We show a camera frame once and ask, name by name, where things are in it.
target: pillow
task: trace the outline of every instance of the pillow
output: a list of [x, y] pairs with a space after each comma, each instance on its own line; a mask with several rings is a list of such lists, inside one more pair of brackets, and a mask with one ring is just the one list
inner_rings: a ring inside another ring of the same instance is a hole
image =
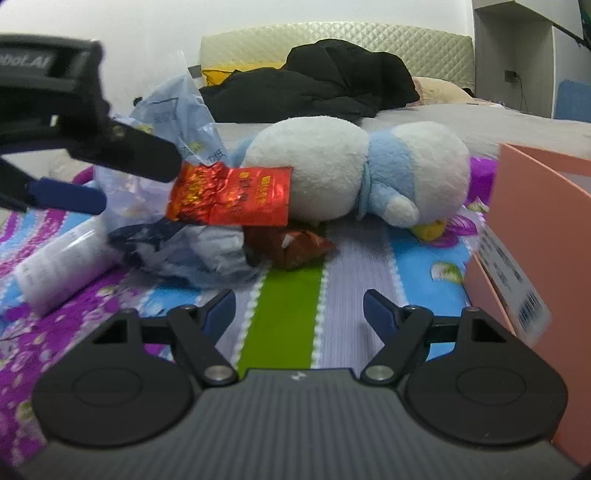
[[440, 79], [413, 77], [417, 93], [421, 96], [421, 105], [434, 103], [474, 103], [474, 99], [457, 85]]
[[221, 85], [232, 72], [239, 70], [240, 72], [248, 72], [249, 70], [261, 69], [263, 67], [271, 67], [273, 69], [280, 69], [285, 64], [284, 61], [268, 61], [262, 63], [239, 63], [236, 65], [216, 65], [201, 71], [205, 85]]
[[421, 82], [419, 82], [419, 78], [421, 77], [413, 77], [414, 89], [418, 93], [418, 100], [413, 103], [407, 103], [407, 106], [421, 106], [425, 105], [423, 103], [423, 88], [421, 87]]

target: grey bedsheet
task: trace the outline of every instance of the grey bedsheet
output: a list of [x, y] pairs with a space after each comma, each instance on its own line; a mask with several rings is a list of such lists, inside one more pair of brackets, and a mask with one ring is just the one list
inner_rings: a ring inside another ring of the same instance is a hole
[[[409, 122], [433, 121], [447, 125], [468, 146], [471, 155], [498, 158], [499, 144], [546, 148], [591, 159], [591, 124], [525, 115], [500, 106], [441, 104], [380, 112], [365, 118], [362, 128], [375, 131]], [[255, 135], [266, 124], [218, 124], [226, 147]]]

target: beige pillow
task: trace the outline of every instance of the beige pillow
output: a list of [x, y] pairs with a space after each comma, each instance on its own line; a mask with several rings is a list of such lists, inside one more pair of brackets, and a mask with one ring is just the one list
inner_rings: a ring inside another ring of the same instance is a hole
[[474, 99], [457, 85], [440, 79], [427, 77], [413, 77], [418, 94], [421, 96], [420, 105], [434, 103], [474, 103]]

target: red snack wrapper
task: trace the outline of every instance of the red snack wrapper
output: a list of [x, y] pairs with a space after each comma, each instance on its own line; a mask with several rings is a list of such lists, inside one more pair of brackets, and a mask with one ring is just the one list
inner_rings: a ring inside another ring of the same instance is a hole
[[335, 247], [333, 242], [314, 232], [290, 227], [246, 227], [244, 243], [283, 270], [300, 267]]
[[166, 217], [207, 225], [285, 226], [291, 171], [185, 162], [170, 193]]

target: headboard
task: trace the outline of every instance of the headboard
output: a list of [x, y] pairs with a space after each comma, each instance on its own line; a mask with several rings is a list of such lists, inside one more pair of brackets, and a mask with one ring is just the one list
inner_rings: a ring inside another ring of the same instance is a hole
[[417, 77], [447, 80], [474, 89], [472, 39], [428, 28], [372, 22], [305, 22], [265, 25], [205, 36], [201, 68], [283, 62], [293, 47], [338, 38], [370, 51], [398, 55]]

